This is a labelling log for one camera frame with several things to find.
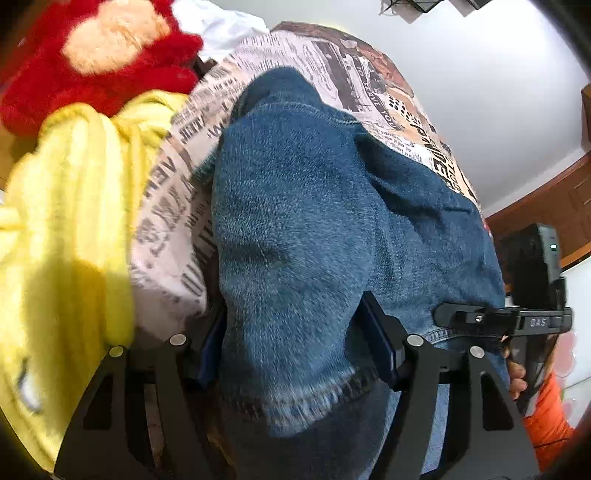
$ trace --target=white fabric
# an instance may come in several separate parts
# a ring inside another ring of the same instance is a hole
[[[245,38],[269,33],[262,18],[224,10],[207,0],[175,0],[173,15],[183,32],[201,35],[203,61],[220,62]]]

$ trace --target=red fur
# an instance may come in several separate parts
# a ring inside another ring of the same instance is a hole
[[[27,46],[25,60],[0,106],[2,123],[15,135],[37,135],[50,113],[71,103],[88,103],[113,116],[140,93],[152,89],[189,93],[197,83],[197,76],[185,65],[203,47],[203,40],[179,30],[171,0],[152,0],[170,25],[170,35],[145,47],[132,64],[117,72],[88,76],[72,69],[61,48],[72,28],[96,14],[99,3],[53,3],[30,30],[23,45]]]

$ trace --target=blue denim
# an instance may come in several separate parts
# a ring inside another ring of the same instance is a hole
[[[439,347],[482,345],[507,380],[498,339],[431,316],[444,301],[504,305],[476,206],[323,104],[295,70],[247,87],[197,177],[211,167],[228,305],[219,390],[239,480],[369,476],[398,395],[351,325],[364,290]],[[447,392],[424,471],[439,461]]]

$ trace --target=newspaper pattern shirt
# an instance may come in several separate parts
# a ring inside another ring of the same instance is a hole
[[[216,148],[246,86],[276,67],[298,70],[323,102],[357,118],[389,148],[425,165],[478,205],[449,147],[392,61],[349,34],[284,22],[244,40],[213,67],[172,119],[142,198],[130,273],[137,325],[159,339],[207,310],[207,270],[216,261],[210,191],[191,174]]]

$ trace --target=yellow fabric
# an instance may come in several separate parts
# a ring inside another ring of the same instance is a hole
[[[86,104],[64,107],[9,178],[0,206],[0,407],[48,471],[109,345],[132,341],[133,220],[185,99],[155,90],[112,119]],[[19,388],[25,370],[38,413]]]

